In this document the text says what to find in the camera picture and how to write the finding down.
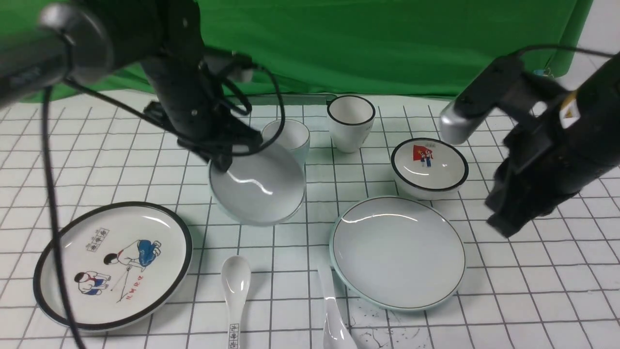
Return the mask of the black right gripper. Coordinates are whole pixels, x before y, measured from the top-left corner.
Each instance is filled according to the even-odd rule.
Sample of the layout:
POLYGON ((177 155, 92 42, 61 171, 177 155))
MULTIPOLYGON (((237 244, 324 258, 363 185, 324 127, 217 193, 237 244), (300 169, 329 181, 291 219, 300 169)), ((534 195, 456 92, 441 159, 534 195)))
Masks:
POLYGON ((440 115, 440 134, 465 143, 499 109, 516 122, 485 199, 487 223, 510 238, 551 214, 620 162, 620 66, 614 55, 573 91, 527 72, 516 54, 496 58, 440 115))

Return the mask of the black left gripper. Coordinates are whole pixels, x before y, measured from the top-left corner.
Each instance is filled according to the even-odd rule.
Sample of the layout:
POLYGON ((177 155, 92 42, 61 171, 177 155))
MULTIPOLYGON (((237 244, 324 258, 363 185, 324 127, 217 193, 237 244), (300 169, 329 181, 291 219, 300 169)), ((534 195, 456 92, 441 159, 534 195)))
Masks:
POLYGON ((141 61, 159 100, 144 115, 177 136, 177 143, 219 172, 227 172, 234 157, 265 148, 259 132, 237 119, 252 106, 233 79, 248 81, 257 68, 248 55, 211 49, 195 61, 155 55, 141 61))

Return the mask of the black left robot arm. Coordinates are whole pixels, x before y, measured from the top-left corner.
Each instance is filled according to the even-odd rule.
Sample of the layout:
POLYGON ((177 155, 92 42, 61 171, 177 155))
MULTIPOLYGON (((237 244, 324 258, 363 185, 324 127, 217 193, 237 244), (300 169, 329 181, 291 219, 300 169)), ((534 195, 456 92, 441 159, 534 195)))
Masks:
POLYGON ((87 88, 140 64, 157 102, 142 112, 178 144, 226 171, 234 157, 266 148, 261 133, 239 121, 252 106, 233 83, 256 68, 247 55, 203 42, 195 0, 67 0, 44 7, 38 26, 1 40, 1 106, 60 82, 87 88))

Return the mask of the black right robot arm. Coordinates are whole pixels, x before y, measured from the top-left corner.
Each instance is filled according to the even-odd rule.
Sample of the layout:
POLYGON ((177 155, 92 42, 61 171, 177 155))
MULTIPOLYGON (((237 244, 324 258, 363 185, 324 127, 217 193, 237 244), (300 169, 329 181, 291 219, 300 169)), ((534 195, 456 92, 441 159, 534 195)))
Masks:
POLYGON ((460 145, 499 109, 516 121, 503 145, 507 158, 485 199, 487 223, 510 238, 529 221, 551 214, 585 186, 619 165, 618 54, 578 47, 536 45, 494 59, 440 114, 443 141, 460 145), (570 91, 527 71, 521 57, 558 49, 607 58, 570 91))

